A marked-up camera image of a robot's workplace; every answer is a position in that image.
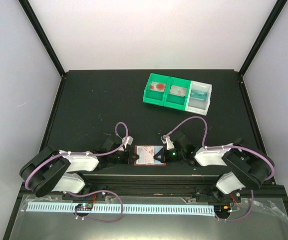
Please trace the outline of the brown leather card holder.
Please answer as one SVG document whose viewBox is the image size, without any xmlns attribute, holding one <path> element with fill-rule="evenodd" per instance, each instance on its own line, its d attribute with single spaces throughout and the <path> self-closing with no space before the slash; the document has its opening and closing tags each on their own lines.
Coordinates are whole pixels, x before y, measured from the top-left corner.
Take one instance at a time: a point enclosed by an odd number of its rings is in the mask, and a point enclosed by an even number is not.
<svg viewBox="0 0 288 240">
<path fill-rule="evenodd" d="M 154 157 L 163 147 L 161 145 L 136 145 L 134 150 L 139 158 L 134 162 L 135 166 L 165 166 L 161 157 Z"/>
</svg>

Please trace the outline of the white card red flowers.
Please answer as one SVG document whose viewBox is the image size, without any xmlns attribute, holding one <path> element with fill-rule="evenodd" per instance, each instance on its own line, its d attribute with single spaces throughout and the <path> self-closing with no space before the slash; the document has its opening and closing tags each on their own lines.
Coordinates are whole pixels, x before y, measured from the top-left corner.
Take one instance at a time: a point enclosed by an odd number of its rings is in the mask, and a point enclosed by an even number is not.
<svg viewBox="0 0 288 240">
<path fill-rule="evenodd" d="M 139 155 L 138 165 L 151 165 L 154 163 L 154 147 L 149 145 L 137 146 L 136 153 Z"/>
</svg>

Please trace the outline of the pink white numbered card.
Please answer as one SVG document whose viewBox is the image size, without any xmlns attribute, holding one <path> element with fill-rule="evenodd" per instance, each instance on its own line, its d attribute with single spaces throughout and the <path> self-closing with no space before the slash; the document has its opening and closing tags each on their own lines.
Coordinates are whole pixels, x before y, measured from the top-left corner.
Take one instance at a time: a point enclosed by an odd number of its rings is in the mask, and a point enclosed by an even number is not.
<svg viewBox="0 0 288 240">
<path fill-rule="evenodd" d="M 185 87 L 177 86 L 177 85 L 171 85 L 169 94 L 179 96 L 179 97 L 185 97 L 186 96 L 187 89 Z"/>
</svg>

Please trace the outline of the teal VIP card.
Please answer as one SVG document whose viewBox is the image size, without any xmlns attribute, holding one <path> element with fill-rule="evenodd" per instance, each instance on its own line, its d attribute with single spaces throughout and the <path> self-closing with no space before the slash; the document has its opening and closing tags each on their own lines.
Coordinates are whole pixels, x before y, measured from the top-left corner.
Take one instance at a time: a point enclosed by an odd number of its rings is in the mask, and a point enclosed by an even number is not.
<svg viewBox="0 0 288 240">
<path fill-rule="evenodd" d="M 192 89 L 190 93 L 190 97 L 194 99 L 198 99 L 200 101 L 205 101 L 207 99 L 208 93 L 196 89 Z"/>
</svg>

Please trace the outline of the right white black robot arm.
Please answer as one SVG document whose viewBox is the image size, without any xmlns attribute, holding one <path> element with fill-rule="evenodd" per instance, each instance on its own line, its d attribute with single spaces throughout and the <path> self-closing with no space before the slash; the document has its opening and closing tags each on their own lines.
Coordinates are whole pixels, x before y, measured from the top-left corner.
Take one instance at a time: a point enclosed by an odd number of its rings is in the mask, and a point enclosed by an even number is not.
<svg viewBox="0 0 288 240">
<path fill-rule="evenodd" d="M 228 168 L 228 172 L 219 175 L 211 187 L 198 191 L 202 197 L 217 203 L 225 202 L 230 194 L 238 190 L 258 190 L 275 172 L 273 161 L 258 149 L 251 149 L 242 138 L 222 146 L 195 146 L 179 131 L 162 137 L 162 142 L 162 148 L 153 155 L 153 159 L 162 164 Z"/>
</svg>

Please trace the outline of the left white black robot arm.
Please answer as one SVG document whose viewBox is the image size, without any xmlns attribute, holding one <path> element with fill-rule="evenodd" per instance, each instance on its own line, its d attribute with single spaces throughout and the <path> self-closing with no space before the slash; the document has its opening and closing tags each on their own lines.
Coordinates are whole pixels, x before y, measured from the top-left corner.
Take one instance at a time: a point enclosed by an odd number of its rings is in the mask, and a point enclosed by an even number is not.
<svg viewBox="0 0 288 240">
<path fill-rule="evenodd" d="M 90 196 L 91 187 L 82 172 L 134 163 L 139 156 L 129 148 L 132 142 L 131 136 L 110 136 L 94 152 L 57 150 L 48 145 L 20 169 L 19 175 L 25 188 L 38 198 L 59 191 L 71 192 L 84 200 Z"/>
</svg>

